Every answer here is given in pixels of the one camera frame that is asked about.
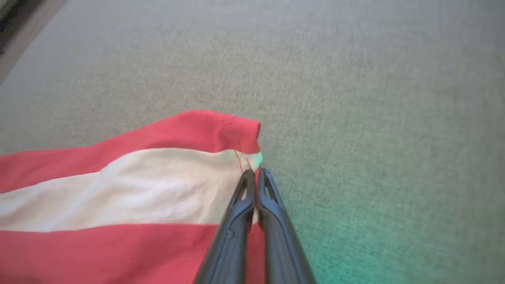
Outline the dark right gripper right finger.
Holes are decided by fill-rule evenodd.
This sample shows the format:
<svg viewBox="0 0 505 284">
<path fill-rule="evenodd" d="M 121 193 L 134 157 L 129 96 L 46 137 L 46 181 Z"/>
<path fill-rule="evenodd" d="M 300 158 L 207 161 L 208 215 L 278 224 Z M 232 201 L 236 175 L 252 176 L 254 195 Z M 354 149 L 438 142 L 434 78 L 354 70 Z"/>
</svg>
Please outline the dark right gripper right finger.
<svg viewBox="0 0 505 284">
<path fill-rule="evenodd" d="M 258 223 L 264 233 L 267 284 L 315 284 L 294 226 L 272 173 L 258 173 Z"/>
</svg>

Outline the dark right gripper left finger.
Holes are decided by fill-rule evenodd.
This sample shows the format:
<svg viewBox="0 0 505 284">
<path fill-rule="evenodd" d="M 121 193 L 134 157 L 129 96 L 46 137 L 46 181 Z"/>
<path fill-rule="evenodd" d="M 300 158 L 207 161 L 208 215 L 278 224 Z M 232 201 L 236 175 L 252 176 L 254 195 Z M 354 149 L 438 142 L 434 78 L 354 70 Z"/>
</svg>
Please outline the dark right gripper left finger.
<svg viewBox="0 0 505 284">
<path fill-rule="evenodd" d="M 200 265 L 195 284 L 243 284 L 247 241 L 254 215 L 255 172 L 247 169 L 226 207 L 213 241 Z"/>
</svg>

